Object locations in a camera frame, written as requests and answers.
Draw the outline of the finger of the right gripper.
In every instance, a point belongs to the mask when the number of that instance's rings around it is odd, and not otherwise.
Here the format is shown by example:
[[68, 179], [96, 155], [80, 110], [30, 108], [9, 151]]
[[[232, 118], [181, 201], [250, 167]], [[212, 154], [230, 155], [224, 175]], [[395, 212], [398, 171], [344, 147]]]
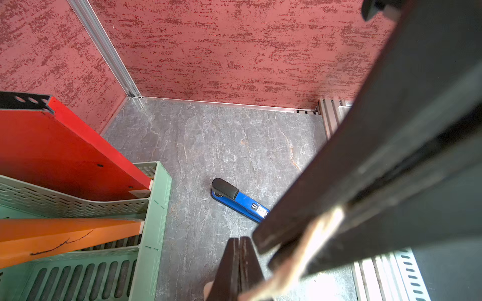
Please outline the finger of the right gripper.
[[481, 125], [454, 124], [424, 149], [433, 151], [428, 160], [357, 199], [308, 274], [405, 247], [481, 236]]
[[481, 103], [481, 2], [408, 1], [353, 107], [256, 228], [290, 242]]

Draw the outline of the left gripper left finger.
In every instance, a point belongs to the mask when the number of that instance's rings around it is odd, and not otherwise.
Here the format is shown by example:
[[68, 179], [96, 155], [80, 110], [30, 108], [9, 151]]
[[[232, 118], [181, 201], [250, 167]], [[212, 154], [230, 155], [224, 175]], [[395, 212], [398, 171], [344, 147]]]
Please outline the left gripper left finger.
[[230, 238], [225, 247], [217, 274], [206, 300], [238, 300], [240, 265], [240, 243], [238, 238]]

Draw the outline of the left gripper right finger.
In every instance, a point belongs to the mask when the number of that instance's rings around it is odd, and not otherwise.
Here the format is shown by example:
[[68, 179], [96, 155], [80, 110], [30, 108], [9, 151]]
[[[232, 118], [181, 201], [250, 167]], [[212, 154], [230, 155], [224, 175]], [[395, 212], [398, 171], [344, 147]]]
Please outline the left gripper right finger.
[[238, 296], [241, 296], [262, 283], [265, 278], [251, 238], [240, 237], [239, 248]]

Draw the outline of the beige cloth soil bag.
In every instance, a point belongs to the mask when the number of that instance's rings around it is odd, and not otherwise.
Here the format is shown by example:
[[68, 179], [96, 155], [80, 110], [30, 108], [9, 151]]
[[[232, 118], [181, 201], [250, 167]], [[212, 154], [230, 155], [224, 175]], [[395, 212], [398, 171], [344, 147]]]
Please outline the beige cloth soil bag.
[[[265, 279], [255, 288], [238, 296], [238, 300], [273, 300], [289, 292], [305, 274], [309, 263], [339, 229], [344, 217], [344, 209], [336, 206], [314, 219], [306, 228], [293, 253], [282, 262], [271, 278]], [[213, 281], [204, 287], [205, 300], [212, 285]]]

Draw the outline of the blue black stapler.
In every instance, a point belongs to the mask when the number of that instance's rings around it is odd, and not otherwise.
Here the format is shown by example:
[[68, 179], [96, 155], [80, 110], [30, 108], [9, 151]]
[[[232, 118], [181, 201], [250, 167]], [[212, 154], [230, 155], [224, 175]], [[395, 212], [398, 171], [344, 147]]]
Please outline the blue black stapler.
[[270, 210], [261, 203], [241, 193], [221, 178], [212, 181], [210, 195], [214, 200], [256, 223], [261, 223], [270, 213]]

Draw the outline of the green plastic file organizer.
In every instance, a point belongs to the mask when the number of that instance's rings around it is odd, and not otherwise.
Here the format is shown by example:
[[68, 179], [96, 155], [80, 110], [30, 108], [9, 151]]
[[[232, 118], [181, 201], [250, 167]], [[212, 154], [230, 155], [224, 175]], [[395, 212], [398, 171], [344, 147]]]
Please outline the green plastic file organizer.
[[172, 179], [137, 164], [137, 199], [89, 201], [1, 177], [2, 300], [154, 300]]

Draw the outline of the orange folder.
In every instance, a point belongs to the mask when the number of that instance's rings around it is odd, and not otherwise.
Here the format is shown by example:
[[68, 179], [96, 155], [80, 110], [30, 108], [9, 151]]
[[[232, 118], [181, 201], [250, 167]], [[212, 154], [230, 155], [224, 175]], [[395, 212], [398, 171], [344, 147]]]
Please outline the orange folder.
[[140, 235], [143, 228], [142, 219], [2, 219], [1, 268]]

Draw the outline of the aluminium mounting rail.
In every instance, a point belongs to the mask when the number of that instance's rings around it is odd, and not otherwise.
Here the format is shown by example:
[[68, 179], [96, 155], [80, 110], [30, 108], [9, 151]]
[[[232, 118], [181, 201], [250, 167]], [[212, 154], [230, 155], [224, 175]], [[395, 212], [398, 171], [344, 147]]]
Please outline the aluminium mounting rail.
[[[318, 109], [329, 139], [342, 123], [351, 104], [320, 100]], [[305, 278], [296, 291], [299, 300], [380, 300], [371, 261], [355, 262]]]

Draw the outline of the right aluminium corner post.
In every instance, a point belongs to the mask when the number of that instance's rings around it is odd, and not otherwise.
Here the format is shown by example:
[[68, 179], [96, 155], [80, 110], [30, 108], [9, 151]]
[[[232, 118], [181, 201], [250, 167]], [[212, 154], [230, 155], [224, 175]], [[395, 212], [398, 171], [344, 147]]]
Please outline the right aluminium corner post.
[[73, 12], [99, 50], [110, 71], [127, 97], [141, 97], [132, 76], [124, 65], [107, 32], [88, 0], [68, 0]]

